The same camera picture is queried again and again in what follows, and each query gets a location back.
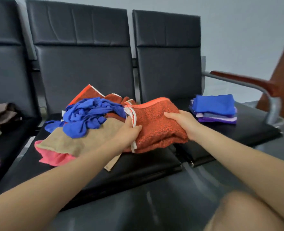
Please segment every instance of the gray floor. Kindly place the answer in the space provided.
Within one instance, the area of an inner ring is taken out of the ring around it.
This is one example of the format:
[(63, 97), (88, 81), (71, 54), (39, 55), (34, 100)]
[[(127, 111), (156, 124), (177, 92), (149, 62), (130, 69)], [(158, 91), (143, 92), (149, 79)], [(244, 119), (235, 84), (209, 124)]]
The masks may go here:
[[(259, 148), (284, 160), (284, 137)], [(217, 161), (183, 167), (178, 174), (61, 212), (47, 230), (203, 230), (226, 193), (250, 192)]]

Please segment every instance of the wall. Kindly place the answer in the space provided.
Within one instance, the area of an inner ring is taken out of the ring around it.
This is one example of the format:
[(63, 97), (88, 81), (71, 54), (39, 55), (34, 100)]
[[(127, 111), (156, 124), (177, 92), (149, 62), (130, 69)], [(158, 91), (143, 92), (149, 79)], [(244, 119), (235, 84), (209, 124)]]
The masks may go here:
[[(24, 0), (20, 4), (28, 27)], [(269, 79), (284, 48), (284, 0), (53, 0), (125, 8), (128, 11), (132, 55), (133, 9), (201, 16), (206, 71), (221, 70)], [(206, 79), (206, 95), (233, 94), (239, 102), (254, 101), (261, 93), (215, 79)]]

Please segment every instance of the person's left arm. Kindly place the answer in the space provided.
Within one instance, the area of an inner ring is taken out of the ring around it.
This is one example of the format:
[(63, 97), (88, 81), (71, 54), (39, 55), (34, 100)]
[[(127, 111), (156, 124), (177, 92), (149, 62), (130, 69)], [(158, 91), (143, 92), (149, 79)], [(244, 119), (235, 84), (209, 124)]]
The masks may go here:
[(0, 195), (0, 231), (42, 230), (115, 156), (138, 136), (141, 126), (124, 126), (107, 143)]

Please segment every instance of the hand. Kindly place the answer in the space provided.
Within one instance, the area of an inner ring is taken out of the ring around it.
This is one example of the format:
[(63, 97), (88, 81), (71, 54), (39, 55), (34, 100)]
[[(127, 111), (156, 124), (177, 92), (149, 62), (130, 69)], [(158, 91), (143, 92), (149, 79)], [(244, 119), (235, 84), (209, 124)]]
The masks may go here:
[(119, 144), (121, 150), (124, 150), (136, 140), (141, 129), (142, 126), (132, 127), (131, 117), (128, 116), (124, 125), (118, 130), (112, 140)]
[(177, 121), (177, 123), (186, 131), (188, 138), (193, 141), (195, 141), (200, 129), (204, 127), (190, 112), (179, 110), (179, 113), (165, 112), (164, 115), (167, 118)]

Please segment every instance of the brown armrest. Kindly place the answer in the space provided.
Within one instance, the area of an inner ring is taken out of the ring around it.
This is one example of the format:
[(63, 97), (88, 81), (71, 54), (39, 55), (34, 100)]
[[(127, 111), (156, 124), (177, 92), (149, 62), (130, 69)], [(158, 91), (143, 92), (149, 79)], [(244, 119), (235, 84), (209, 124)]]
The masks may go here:
[(231, 80), (235, 80), (235, 81), (254, 84), (259, 87), (264, 88), (271, 97), (280, 96), (279, 86), (276, 85), (272, 81), (267, 81), (267, 80), (263, 80), (260, 78), (253, 78), (253, 77), (248, 77), (248, 76), (238, 75), (238, 74), (233, 74), (233, 73), (226, 73), (226, 72), (216, 71), (216, 70), (211, 71), (210, 74), (223, 77), (223, 78), (227, 78), (227, 79), (231, 79)]

